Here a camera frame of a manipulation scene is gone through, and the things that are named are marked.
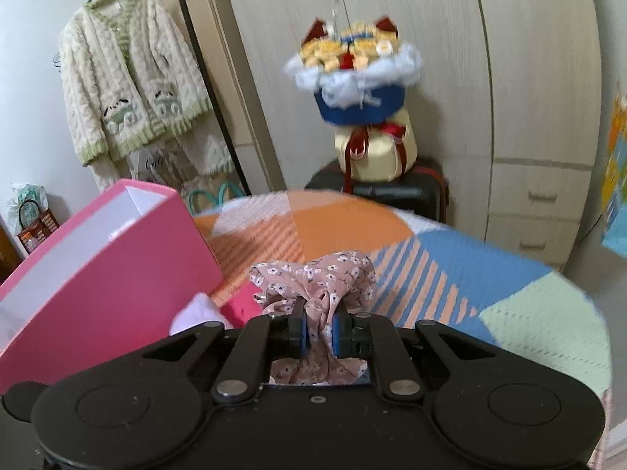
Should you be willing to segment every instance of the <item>metal screw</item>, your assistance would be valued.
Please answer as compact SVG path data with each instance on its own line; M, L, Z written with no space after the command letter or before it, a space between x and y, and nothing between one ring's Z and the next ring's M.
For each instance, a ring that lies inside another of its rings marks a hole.
M420 391L420 385L414 380L396 380L390 383L390 392L397 396L413 396Z
M244 394L248 390L248 386L241 380L225 380L217 385L216 390L218 394L224 397L233 397Z

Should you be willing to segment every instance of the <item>pink fabric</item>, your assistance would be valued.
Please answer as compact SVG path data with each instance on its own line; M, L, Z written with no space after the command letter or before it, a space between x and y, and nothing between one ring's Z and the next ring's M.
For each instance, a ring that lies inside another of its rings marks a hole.
M303 360L284 358L272 363L277 383L346 385L367 368L365 360L333 356L333 313L340 300L347 309L370 307L376 277L370 259L359 251L336 252L306 265L277 261L259 263L250 271L251 282L264 293L255 295L263 314L289 315L299 296L305 298L310 351Z
M261 289L247 282L220 308L235 328L242 328L248 320L261 315L261 306L253 300L255 293L261 293Z

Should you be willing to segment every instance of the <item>white fluffy wrapping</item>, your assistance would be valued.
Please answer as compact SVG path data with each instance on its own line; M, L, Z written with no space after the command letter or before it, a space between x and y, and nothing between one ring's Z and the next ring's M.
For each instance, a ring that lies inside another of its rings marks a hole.
M365 70L336 70L327 74L321 67L305 67L299 55L285 64L283 71L306 92L322 93L331 108L346 109L356 104L378 106L372 90L391 84L408 87L420 80L422 57L413 45L401 44L396 55L380 58Z
M205 322L222 322L226 329L233 328L233 325L222 315L213 300L204 293L197 293L191 302L172 320L170 335L173 336Z

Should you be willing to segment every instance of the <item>colorful gift bag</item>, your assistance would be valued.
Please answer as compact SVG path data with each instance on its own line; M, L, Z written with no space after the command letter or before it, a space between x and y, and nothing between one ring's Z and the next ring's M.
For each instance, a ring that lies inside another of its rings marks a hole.
M627 257L627 96L616 96L601 191L603 246Z

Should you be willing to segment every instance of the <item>drawer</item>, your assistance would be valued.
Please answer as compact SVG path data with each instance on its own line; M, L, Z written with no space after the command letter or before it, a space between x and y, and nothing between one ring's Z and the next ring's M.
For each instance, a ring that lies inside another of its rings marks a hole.
M578 231L578 222L490 215L486 241L545 263L563 264L568 260Z
M590 176L589 171L494 164L490 213L579 221Z

